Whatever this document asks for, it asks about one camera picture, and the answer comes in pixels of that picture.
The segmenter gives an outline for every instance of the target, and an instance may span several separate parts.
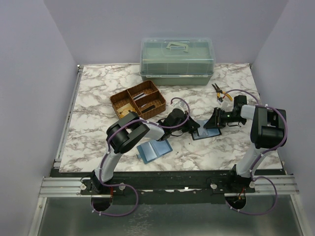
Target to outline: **white marble surface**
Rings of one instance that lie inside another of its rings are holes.
[[[90,172],[97,167],[105,152],[106,130],[118,120],[109,97],[141,82],[137,64],[84,67],[60,172]],[[213,109],[219,106],[211,83],[217,83],[225,91],[244,89],[258,97],[248,64],[218,64],[207,86],[158,86],[167,101],[166,111],[150,120],[157,121],[172,111],[172,97],[184,98],[190,104],[191,116],[194,119],[209,119]],[[254,104],[249,96],[248,102]],[[193,141],[190,134],[170,137],[168,140],[173,151],[147,165],[142,159],[137,159],[137,148],[134,147],[121,157],[115,171],[230,169],[244,156],[251,143],[251,124],[251,121],[248,121],[242,128],[226,127],[221,130],[221,136],[199,141]],[[278,153],[270,153],[259,168],[280,169]]]

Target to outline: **clear plastic storage box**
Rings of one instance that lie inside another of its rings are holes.
[[[140,75],[156,85],[206,85],[215,62],[208,38],[145,38],[141,43]]]

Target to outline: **yellow pliers handle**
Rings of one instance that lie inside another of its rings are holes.
[[[226,93],[226,92],[222,92],[225,96],[228,97],[228,99],[230,99],[231,101],[233,101],[233,98],[230,96],[230,94]]]

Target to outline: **metal extrusion frame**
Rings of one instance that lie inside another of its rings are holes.
[[[68,113],[67,113],[67,116],[66,116],[66,119],[65,119],[65,122],[64,122],[63,132],[62,132],[61,140],[60,140],[59,145],[58,145],[58,149],[57,149],[55,160],[58,160],[58,159],[62,158],[63,149],[64,149],[64,145],[65,145],[65,139],[68,136],[70,121],[71,121],[72,112],[73,112],[75,100],[76,100],[76,97],[77,97],[77,93],[78,93],[78,89],[79,89],[79,85],[80,85],[80,81],[81,81],[81,77],[82,77],[83,68],[84,67],[82,65],[78,65],[77,79],[76,79],[76,82],[75,82],[75,85],[74,85],[74,90],[73,90],[73,93],[72,93],[72,97],[71,97]]]
[[[41,220],[42,220],[45,206],[46,206],[46,201],[47,201],[47,198],[41,198],[41,197],[38,198],[36,210],[35,210],[34,217],[31,223],[31,228],[28,234],[29,236],[38,235]]]

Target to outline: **woven basket tray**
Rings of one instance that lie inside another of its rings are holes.
[[[145,93],[146,96],[134,101],[133,98],[141,93]],[[112,95],[110,101],[118,117],[119,113],[117,110],[128,103],[131,104],[138,115],[143,119],[149,119],[166,110],[166,101],[151,80]],[[155,105],[155,108],[143,112],[152,105]]]

